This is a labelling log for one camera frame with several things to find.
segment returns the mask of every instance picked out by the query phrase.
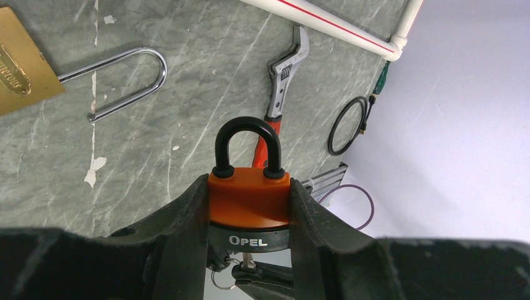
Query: orange padlock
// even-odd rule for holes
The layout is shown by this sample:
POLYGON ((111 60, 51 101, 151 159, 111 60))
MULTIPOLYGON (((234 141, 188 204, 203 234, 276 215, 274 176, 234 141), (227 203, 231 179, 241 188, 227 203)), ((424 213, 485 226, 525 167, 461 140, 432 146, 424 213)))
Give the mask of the orange padlock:
POLYGON ((287 249, 291 178, 281 167, 274 129, 256 117, 237 117, 219 130, 215 157, 208 178, 210 244, 244 253, 287 249), (241 131, 258 133, 265 140, 269 164, 264 169, 230 165, 229 142, 241 131))

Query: key ring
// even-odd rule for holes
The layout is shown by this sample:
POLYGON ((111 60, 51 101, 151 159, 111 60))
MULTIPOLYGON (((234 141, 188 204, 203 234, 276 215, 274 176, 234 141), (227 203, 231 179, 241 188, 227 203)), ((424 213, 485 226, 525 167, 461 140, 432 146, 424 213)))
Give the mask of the key ring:
MULTIPOLYGON (((236 259, 236 258, 227 258, 225 259, 224 261, 228 262, 228 263, 236 263, 236 264, 241 264, 241 261, 236 259)), ((228 291, 230 289, 233 289, 236 287, 236 284, 232 284, 231 286, 227 286, 227 287, 222 287, 222 286, 218 286, 217 283, 215 282, 215 273, 217 273, 216 271, 212 271, 212 275, 211 275, 211 278, 212 278, 212 283, 214 284, 214 286, 218 289, 222 289, 222 290, 225 290, 225 291, 228 291)))

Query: white wall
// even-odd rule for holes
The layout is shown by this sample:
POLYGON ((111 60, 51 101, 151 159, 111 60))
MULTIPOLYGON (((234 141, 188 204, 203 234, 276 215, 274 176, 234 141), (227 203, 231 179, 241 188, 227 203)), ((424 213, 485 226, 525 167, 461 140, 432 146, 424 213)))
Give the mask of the white wall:
MULTIPOLYGON (((530 243, 530 1, 426 1, 343 183, 376 202, 372 236, 530 243)), ((368 217, 358 193, 331 211, 368 217)))

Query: adjustable wrench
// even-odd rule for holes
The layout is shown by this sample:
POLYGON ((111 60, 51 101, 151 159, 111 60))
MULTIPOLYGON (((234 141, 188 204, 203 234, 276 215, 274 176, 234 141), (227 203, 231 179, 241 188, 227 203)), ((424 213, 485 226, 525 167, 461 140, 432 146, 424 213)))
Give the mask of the adjustable wrench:
MULTIPOLYGON (((301 26, 296 25, 292 32, 292 45, 280 59, 267 64, 269 75, 272 81, 272 94, 269 102, 269 109, 265 116, 265 121, 280 134, 282 118, 282 108, 285 102, 285 95, 289 83, 293 79, 294 73, 300 67, 302 61, 309 54, 308 33, 301 26)), ((265 168, 267 166, 267 145, 263 138, 259 138, 254 152, 253 168, 265 168)))

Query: black shackle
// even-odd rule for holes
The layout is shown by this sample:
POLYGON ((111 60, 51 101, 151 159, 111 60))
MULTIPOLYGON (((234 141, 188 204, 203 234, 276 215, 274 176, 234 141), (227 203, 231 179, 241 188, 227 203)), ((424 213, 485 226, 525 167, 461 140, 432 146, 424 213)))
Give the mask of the black shackle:
POLYGON ((212 170, 212 173, 217 178, 229 178, 234 174, 234 167, 230 165, 228 157, 228 144, 230 139, 241 131, 257 133, 267 144, 269 165, 263 169, 263 176, 269 179, 283 178, 285 170, 281 167, 280 139, 267 122, 256 117, 237 117, 221 127, 216 137, 216 166, 212 170))

